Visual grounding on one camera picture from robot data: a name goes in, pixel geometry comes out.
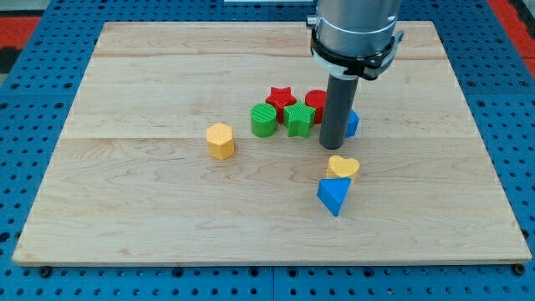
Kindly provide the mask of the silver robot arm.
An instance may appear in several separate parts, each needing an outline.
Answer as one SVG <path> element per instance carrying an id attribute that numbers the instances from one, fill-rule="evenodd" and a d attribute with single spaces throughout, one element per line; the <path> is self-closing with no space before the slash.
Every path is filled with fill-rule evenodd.
<path id="1" fill-rule="evenodd" d="M 311 29 L 314 62 L 337 79 L 375 80 L 395 58 L 400 0 L 319 0 Z"/>

